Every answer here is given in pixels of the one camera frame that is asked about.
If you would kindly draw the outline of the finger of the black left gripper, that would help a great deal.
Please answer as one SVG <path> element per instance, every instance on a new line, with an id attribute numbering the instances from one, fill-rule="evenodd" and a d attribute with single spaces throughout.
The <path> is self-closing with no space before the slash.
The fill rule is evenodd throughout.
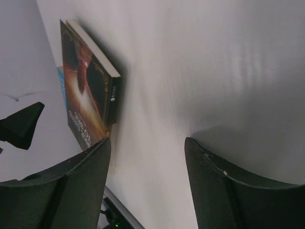
<path id="1" fill-rule="evenodd" d="M 0 140 L 28 150 L 44 107 L 43 103 L 37 102 L 1 119 Z"/>

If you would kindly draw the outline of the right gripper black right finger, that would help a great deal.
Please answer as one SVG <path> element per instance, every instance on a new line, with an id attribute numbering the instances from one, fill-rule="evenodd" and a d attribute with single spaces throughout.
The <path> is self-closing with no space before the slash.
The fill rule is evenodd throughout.
<path id="1" fill-rule="evenodd" d="M 251 173 L 191 137 L 185 139 L 184 151 L 199 228 L 304 228 L 304 185 Z"/>

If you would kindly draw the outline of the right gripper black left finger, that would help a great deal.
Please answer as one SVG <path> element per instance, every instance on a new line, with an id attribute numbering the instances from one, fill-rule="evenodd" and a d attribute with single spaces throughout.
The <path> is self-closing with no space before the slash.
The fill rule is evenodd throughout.
<path id="1" fill-rule="evenodd" d="M 111 141 L 22 180 L 0 184 L 2 229 L 96 229 L 111 158 Z"/>

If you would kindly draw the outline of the Three Days to See book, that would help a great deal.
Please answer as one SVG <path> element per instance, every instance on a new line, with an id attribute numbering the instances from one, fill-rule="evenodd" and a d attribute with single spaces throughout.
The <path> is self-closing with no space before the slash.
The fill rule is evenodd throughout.
<path id="1" fill-rule="evenodd" d="M 110 137 L 122 78 L 76 20 L 60 22 L 68 126 L 82 149 Z"/>

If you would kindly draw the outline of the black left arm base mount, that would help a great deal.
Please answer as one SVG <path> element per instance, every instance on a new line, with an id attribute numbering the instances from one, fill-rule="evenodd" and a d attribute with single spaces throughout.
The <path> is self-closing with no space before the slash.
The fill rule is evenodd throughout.
<path id="1" fill-rule="evenodd" d="M 98 226 L 99 229 L 133 229 L 130 222 L 108 197 L 103 199 L 102 206 L 104 206 L 105 210 L 101 209 L 100 214 L 105 216 L 108 224 L 106 226 Z"/>

